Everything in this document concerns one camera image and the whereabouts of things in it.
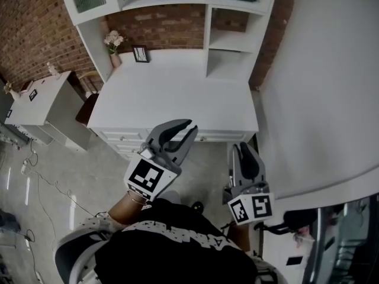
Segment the white wall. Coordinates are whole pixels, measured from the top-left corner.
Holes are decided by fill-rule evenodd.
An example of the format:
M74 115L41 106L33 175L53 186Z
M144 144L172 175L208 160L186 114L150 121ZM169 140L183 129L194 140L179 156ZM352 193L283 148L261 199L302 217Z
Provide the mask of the white wall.
M277 198L375 168L379 0L296 0L261 94L259 149ZM379 175L365 177L371 181L349 183L360 193L338 201L379 192ZM319 192L318 199L332 195Z

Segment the white bookshelf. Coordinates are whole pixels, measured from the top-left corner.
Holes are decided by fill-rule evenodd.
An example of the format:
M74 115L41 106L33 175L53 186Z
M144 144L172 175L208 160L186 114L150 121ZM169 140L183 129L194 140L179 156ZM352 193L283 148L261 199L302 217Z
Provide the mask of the white bookshelf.
M146 117L148 111L153 113L152 125L171 120L168 115L191 117L202 124L204 135L224 136L207 140L233 141L226 136L235 130L236 134L232 135L239 137L234 141L248 141L258 130L248 81L261 49L274 0L94 0L93 8L91 3L84 5L86 11L80 3L78 8L78 0L64 1L105 83L91 117L96 121L90 121L97 131L114 129L119 132L128 128L129 132L138 131L144 136L146 131L137 128L141 124L138 119L139 116ZM136 63L133 54L121 54L123 64L113 69L103 43L101 17L127 9L167 4L205 4L203 49L150 51L150 63ZM211 28L212 10L217 8L249 13L246 32ZM121 88L128 94L123 96Z

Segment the gray floor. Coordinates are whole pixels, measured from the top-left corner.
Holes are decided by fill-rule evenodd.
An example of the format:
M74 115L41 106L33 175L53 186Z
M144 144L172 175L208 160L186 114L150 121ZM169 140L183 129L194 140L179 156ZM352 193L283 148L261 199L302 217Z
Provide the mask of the gray floor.
M40 199L54 223L56 232L56 239L53 241L53 227L38 201L37 175L21 174L23 160L30 155L29 146L20 151L8 144L0 146L6 152L0 170L0 208L18 218L22 233L28 228L34 231L36 242L31 246L36 258L37 271L45 283L61 284L54 265L52 245L70 232L71 200L58 193L54 186L40 180ZM39 172L50 183L58 181L61 191L67 192L70 189L78 204L92 214L107 211L126 192L123 176L128 163L99 138L91 138L90 149L85 154L73 153L56 142L48 147L33 143L33 147L39 156L38 164L32 167L33 170ZM221 190L228 181L226 156L224 143L196 143L182 165L181 177L170 187L179 192L184 204L203 201L204 215L216 227L225 225L232 219L228 208L221 205ZM26 205L28 177L30 191ZM75 225L87 217L89 215L86 212L79 207L75 208ZM14 238L17 248L0 248L0 253L4 256L15 283L38 283L33 272L33 258L24 238L3 233L0 244L11 244Z

